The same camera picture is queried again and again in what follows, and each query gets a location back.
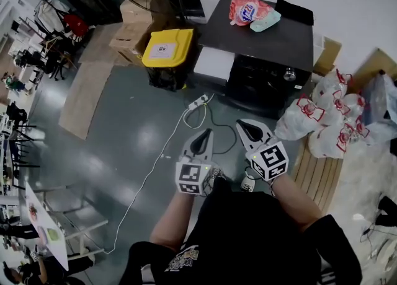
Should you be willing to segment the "white table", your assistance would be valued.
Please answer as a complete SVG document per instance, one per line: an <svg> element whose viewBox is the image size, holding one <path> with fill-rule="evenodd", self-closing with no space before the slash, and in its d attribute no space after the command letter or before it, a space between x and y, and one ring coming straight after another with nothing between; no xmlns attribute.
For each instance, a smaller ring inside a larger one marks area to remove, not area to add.
<svg viewBox="0 0 397 285"><path fill-rule="evenodd" d="M42 244L46 246L58 263L68 271L69 264L65 235L51 218L28 183L25 184L25 201L29 220L37 231Z"/></svg>

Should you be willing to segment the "black coat rack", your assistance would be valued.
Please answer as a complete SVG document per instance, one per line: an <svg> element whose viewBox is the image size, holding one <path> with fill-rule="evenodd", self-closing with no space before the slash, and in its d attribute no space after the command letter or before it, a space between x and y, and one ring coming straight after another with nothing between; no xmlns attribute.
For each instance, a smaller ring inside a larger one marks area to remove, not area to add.
<svg viewBox="0 0 397 285"><path fill-rule="evenodd" d="M77 37L64 21L66 14L75 14L66 4L59 0L41 1L34 11L34 22L39 31L46 35L46 39L56 38L64 41L73 47L78 47L86 43L92 29L89 26L87 34L83 37Z"/></svg>

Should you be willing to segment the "yellow lidded waste bin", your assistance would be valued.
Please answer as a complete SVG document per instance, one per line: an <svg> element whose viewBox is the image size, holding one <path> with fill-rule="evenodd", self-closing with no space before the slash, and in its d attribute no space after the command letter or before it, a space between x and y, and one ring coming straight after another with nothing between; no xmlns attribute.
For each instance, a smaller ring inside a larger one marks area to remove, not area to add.
<svg viewBox="0 0 397 285"><path fill-rule="evenodd" d="M183 89L192 70L196 49L192 28L152 32L142 56L149 84L171 92Z"/></svg>

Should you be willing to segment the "red hanging bag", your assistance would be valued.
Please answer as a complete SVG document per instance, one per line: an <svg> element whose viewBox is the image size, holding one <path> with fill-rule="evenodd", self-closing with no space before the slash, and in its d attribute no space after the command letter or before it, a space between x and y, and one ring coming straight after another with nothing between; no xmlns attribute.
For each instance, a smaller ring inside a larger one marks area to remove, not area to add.
<svg viewBox="0 0 397 285"><path fill-rule="evenodd" d="M66 14L63 19L77 37L83 37L87 34L89 27L79 16Z"/></svg>

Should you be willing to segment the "pile of clear plastic bags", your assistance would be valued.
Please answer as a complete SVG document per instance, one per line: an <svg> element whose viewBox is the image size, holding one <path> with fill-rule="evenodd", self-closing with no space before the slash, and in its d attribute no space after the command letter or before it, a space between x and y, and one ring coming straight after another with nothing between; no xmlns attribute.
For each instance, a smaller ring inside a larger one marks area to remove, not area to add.
<svg viewBox="0 0 397 285"><path fill-rule="evenodd" d="M302 95L285 110L275 127L276 137L294 141L308 136L315 158L343 159L350 144L366 139L370 130L363 114L369 107L360 94L347 92L350 74L329 72L309 97Z"/></svg>

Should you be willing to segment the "flat cardboard sheet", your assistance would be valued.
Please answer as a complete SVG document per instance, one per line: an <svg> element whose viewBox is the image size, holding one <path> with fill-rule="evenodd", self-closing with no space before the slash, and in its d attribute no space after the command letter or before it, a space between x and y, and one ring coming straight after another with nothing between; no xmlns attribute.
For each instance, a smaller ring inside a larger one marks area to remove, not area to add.
<svg viewBox="0 0 397 285"><path fill-rule="evenodd" d="M85 47L78 63L59 119L59 125L85 140L105 84L114 66L124 66L110 41L121 28L121 23L99 25Z"/></svg>

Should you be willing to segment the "black bag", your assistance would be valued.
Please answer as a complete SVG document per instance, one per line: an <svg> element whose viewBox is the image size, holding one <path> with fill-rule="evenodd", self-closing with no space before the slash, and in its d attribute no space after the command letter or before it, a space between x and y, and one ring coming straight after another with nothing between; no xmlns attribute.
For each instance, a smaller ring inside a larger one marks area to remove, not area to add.
<svg viewBox="0 0 397 285"><path fill-rule="evenodd" d="M397 227L397 204L387 196L382 196L378 203L379 214L375 219L376 226Z"/></svg>

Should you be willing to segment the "red detergent refill bag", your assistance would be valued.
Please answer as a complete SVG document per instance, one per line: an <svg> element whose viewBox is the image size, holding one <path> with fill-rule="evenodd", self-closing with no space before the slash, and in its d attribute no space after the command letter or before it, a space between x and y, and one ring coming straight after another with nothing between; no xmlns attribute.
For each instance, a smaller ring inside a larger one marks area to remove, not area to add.
<svg viewBox="0 0 397 285"><path fill-rule="evenodd" d="M231 0L230 24L250 25L255 20L264 18L272 10L275 9L261 0Z"/></svg>

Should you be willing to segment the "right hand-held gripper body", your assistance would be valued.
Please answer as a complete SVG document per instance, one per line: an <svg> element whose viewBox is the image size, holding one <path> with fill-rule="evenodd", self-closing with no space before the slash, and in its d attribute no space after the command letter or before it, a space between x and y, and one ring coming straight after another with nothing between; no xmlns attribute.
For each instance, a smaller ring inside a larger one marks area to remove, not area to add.
<svg viewBox="0 0 397 285"><path fill-rule="evenodd" d="M264 181L271 181L287 172L289 158L282 141L270 140L254 152L246 151L249 166Z"/></svg>

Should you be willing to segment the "person's left white shoe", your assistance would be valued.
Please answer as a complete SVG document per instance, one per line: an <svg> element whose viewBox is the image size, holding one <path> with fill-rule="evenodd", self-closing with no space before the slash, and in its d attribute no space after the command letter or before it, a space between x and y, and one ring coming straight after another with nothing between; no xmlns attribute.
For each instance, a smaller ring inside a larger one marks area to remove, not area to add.
<svg viewBox="0 0 397 285"><path fill-rule="evenodd" d="M222 169L213 167L210 169L208 176L206 177L206 179L203 182L203 188L205 190L211 190L213 188L214 182L217 178L226 180L226 176L224 175Z"/></svg>

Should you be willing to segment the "wooden slatted pallet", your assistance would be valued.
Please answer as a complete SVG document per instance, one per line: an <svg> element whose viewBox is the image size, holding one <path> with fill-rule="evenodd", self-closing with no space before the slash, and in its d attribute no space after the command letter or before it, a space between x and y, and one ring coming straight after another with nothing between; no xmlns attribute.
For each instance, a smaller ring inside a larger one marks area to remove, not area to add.
<svg viewBox="0 0 397 285"><path fill-rule="evenodd" d="M327 213L337 188L343 160L315 158L309 150L308 142L308 135L300 139L291 178L323 213Z"/></svg>

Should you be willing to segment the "brown cardboard board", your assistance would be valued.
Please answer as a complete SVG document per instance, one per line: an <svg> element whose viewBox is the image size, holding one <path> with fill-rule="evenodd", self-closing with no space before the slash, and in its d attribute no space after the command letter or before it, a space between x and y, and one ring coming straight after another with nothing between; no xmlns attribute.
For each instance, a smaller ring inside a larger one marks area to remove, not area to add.
<svg viewBox="0 0 397 285"><path fill-rule="evenodd" d="M359 93L380 71L389 75L393 81L397 80L397 61L383 50L375 48L352 76L348 92Z"/></svg>

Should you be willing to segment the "person's black t-shirt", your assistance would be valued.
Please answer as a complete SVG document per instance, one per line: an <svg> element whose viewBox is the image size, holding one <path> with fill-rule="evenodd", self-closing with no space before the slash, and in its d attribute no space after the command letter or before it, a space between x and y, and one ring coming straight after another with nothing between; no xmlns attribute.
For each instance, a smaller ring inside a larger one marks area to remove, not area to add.
<svg viewBox="0 0 397 285"><path fill-rule="evenodd" d="M330 215L305 231L277 200L204 201L178 252L130 247L119 285L360 285L360 263Z"/></svg>

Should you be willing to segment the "small cardboard box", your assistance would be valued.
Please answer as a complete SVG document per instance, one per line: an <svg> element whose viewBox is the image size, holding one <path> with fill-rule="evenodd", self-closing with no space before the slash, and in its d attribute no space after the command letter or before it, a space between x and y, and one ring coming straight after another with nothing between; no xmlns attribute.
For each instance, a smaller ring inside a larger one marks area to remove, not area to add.
<svg viewBox="0 0 397 285"><path fill-rule="evenodd" d="M317 33L313 34L313 72L327 75L334 69L342 43Z"/></svg>

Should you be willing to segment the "group of black chairs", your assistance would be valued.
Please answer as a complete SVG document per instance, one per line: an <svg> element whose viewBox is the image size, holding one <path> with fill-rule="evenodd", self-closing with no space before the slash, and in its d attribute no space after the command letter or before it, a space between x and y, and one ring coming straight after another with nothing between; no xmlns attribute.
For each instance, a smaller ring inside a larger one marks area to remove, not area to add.
<svg viewBox="0 0 397 285"><path fill-rule="evenodd" d="M36 139L28 132L35 129L29 124L27 112L15 102L0 113L0 175L12 189L24 190L21 175L24 169L39 169L40 165L26 160Z"/></svg>

